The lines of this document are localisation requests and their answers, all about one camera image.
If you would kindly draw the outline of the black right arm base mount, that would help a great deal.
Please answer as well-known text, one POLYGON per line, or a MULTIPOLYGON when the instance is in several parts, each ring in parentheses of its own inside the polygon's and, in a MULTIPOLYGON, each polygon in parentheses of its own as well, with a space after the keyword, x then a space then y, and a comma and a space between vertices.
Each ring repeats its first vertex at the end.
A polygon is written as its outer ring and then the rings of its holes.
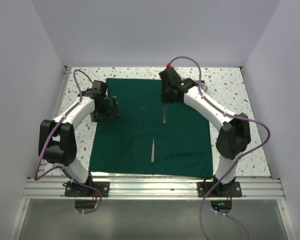
MULTIPOLYGON (((212 178, 212 181, 208 181, 207 179, 203 181, 199 181, 196 183, 197 194, 200 198, 203 198, 206 193, 214 186, 217 182, 215 177, 212 178)), ((211 198, 240 198, 242 197, 241 185, 238 181, 236 181, 236 177, 227 184, 219 183, 208 195, 211 198)))

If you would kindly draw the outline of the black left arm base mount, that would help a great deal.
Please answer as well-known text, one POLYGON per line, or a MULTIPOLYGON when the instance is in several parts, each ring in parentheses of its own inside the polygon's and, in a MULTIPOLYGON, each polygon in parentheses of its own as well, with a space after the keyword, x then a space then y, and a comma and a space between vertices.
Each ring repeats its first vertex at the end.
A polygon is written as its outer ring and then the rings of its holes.
POLYGON ((77 183, 69 180, 62 184, 65 188, 65 197, 83 198, 83 197, 105 197, 107 198, 110 190, 109 181, 94 181, 91 176, 86 183, 77 183))

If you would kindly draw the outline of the steel tweezers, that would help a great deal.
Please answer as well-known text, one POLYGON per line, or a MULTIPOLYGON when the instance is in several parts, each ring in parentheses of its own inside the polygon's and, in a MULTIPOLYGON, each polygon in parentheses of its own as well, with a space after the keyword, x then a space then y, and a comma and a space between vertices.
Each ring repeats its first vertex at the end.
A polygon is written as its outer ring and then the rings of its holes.
POLYGON ((162 122, 165 124, 167 122, 167 108, 166 104, 163 104, 163 116, 162 116, 162 122))
POLYGON ((151 162, 154 163, 155 161, 155 139, 152 140, 152 147, 151 147, 151 162))

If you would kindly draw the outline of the dark green surgical cloth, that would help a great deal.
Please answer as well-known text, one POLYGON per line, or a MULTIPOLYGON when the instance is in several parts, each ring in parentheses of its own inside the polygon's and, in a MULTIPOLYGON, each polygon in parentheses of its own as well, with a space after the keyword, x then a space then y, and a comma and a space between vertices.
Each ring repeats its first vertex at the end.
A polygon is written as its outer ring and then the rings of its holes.
POLYGON ((163 123, 159 80, 108 78, 106 82, 110 94, 117 97, 119 118, 97 124, 90 171, 204 179, 213 176, 208 120, 191 107, 174 103, 166 105, 163 123))

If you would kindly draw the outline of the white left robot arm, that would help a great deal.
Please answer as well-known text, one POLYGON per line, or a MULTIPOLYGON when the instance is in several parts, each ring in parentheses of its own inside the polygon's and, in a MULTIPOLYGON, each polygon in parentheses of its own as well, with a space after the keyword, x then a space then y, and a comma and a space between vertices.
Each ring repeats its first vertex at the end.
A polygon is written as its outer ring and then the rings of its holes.
POLYGON ((77 158, 75 130, 90 116, 94 123, 104 119, 119 118, 116 96, 110 96, 110 87, 103 81, 95 80, 92 87, 79 93, 78 98, 65 112, 52 120, 43 120, 39 129, 38 155, 61 169, 74 182, 82 196, 93 193, 94 184, 89 181, 90 172, 77 158))

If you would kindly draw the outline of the stainless steel instrument tray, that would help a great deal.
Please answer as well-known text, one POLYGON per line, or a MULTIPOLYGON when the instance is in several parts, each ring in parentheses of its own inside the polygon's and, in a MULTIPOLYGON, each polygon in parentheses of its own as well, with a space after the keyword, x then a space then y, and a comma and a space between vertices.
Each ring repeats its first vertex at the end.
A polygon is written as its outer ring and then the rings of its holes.
POLYGON ((207 92, 208 86, 205 84, 204 80, 198 81, 198 85, 200 85, 202 91, 204 91, 205 93, 207 92))

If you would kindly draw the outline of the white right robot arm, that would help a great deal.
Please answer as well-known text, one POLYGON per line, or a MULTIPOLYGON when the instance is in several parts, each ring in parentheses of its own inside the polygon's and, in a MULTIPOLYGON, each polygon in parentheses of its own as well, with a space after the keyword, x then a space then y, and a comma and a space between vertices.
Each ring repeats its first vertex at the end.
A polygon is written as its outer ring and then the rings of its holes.
POLYGON ((182 79, 173 67, 159 73, 161 79, 161 101, 182 103, 196 110, 215 127, 218 132, 215 147, 219 153, 218 168, 214 174, 213 192, 225 196, 236 177, 237 157, 251 143, 248 116, 229 111, 207 95, 201 85, 191 78, 182 79))

